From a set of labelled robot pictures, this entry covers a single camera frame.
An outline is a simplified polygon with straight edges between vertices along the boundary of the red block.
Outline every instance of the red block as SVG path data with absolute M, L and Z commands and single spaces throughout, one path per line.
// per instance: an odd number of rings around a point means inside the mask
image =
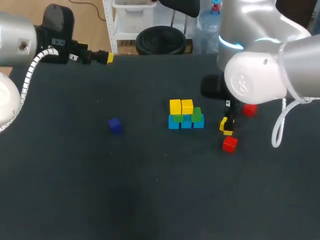
M 258 105 L 245 104 L 243 107 L 243 115 L 253 118 L 258 111 Z
M 222 150 L 233 154 L 236 150 L 237 144 L 238 139 L 232 136 L 227 136 L 223 142 Z

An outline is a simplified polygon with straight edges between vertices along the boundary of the wooden floor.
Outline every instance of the wooden floor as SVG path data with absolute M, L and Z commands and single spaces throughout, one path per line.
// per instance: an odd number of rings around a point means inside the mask
M 102 0 L 72 0 L 73 2 L 89 2 L 95 4 L 100 16 L 104 19 L 104 7 Z M 24 16 L 34 25 L 40 25 L 44 16 L 45 8 L 49 4 L 66 6 L 74 14 L 73 39 L 81 43 L 89 44 L 93 51 L 110 51 L 110 42 L 105 21 L 98 18 L 97 10 L 88 4 L 74 4 L 68 0 L 0 0 L 0 12 Z M 11 68 L 0 67 L 0 72 L 9 75 Z

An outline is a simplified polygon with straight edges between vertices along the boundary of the block stack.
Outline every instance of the block stack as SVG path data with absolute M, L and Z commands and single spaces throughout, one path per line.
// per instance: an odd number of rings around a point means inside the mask
M 170 115 L 168 118 L 169 129 L 203 129 L 205 127 L 205 116 L 200 107 L 194 107 L 191 99 L 170 100 Z

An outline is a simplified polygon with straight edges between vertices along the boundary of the black cable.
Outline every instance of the black cable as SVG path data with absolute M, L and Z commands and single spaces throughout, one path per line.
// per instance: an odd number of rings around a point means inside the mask
M 99 14 L 99 9 L 96 5 L 94 5 L 93 3 L 91 2 L 78 2 L 78 1 L 71 1 L 71 0 L 68 0 L 70 3 L 73 3 L 73 4 L 89 4 L 89 5 L 92 5 L 95 7 L 97 13 L 98 13 L 98 17 L 102 20 L 102 21 L 106 21 L 105 19 L 103 19 L 102 17 L 100 17 L 100 14 Z

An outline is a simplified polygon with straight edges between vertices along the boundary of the plastic water bottle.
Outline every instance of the plastic water bottle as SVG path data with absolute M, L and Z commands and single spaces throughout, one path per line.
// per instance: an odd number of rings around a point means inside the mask
M 193 53 L 195 55 L 206 55 L 218 52 L 221 0 L 211 1 L 211 9 L 204 10 L 196 21 L 193 37 Z

